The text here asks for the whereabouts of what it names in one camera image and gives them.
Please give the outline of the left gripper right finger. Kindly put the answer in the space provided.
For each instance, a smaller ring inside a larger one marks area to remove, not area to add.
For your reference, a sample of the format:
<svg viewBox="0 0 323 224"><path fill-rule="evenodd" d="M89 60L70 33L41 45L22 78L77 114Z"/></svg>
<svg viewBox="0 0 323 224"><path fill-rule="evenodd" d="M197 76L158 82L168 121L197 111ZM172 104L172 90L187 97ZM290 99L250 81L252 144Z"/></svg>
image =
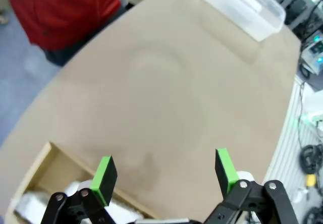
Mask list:
<svg viewBox="0 0 323 224"><path fill-rule="evenodd" d="M264 185L239 179L227 149L216 150L215 172L223 201L205 223L236 223L243 212L254 212L260 223L298 223L282 182L270 180Z"/></svg>

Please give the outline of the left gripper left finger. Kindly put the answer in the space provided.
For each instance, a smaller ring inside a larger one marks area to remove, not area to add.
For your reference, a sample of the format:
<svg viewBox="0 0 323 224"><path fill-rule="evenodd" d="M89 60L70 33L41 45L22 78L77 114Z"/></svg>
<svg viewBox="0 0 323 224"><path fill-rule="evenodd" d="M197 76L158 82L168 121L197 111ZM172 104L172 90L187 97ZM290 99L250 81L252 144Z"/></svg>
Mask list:
<svg viewBox="0 0 323 224"><path fill-rule="evenodd" d="M51 195L42 223L115 223L105 210L110 203L117 181L117 170L112 156L104 156L96 173L86 187L72 196L63 192Z"/></svg>

